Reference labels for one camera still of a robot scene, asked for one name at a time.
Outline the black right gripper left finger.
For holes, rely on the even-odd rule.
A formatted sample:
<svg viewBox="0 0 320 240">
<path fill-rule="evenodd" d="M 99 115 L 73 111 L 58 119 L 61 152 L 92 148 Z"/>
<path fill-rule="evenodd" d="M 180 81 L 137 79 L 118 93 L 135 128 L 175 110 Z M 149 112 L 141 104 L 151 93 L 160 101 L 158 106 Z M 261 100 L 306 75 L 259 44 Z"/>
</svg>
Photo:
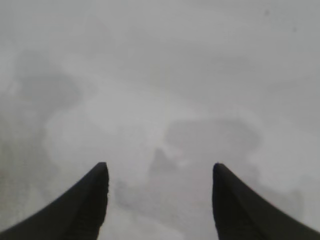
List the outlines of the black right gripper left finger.
<svg viewBox="0 0 320 240">
<path fill-rule="evenodd" d="M 107 213 L 109 172 L 97 163 L 49 205 L 4 230 L 2 240 L 96 240 Z"/>
</svg>

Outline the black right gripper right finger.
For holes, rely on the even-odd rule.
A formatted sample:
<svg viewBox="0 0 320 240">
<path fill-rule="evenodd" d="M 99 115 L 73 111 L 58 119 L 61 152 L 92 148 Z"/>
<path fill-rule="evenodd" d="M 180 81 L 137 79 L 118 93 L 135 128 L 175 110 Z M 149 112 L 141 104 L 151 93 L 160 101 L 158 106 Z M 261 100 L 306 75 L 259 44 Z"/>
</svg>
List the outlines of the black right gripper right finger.
<svg viewBox="0 0 320 240">
<path fill-rule="evenodd" d="M 284 213 L 222 163 L 212 169 L 212 213 L 220 240 L 318 240 L 320 233 Z"/>
</svg>

